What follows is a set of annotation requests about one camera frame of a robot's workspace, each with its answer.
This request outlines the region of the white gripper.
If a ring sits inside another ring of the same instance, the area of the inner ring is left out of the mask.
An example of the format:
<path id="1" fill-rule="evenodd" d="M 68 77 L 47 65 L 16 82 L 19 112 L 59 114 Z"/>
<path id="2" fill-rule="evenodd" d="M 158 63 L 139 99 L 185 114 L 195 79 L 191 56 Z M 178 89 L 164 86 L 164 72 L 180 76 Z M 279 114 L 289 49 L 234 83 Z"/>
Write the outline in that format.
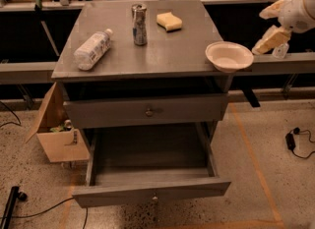
<path id="1" fill-rule="evenodd" d="M 278 0 L 263 9 L 259 17 L 267 20 L 278 18 L 283 27 L 271 26 L 259 39 L 252 52 L 261 55 L 287 43 L 291 31 L 304 33 L 310 30 L 310 0 Z"/>

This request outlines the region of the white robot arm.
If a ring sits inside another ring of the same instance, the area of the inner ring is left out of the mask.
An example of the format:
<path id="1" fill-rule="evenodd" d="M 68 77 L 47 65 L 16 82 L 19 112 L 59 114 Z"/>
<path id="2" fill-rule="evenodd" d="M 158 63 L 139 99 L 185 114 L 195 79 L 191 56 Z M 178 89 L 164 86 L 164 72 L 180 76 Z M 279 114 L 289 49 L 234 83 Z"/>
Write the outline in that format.
<path id="1" fill-rule="evenodd" d="M 305 33 L 315 28 L 315 0 L 278 0 L 262 10 L 262 19 L 277 18 L 279 27 L 271 26 L 259 39 L 252 52 L 265 54 L 288 43 L 293 33 Z"/>

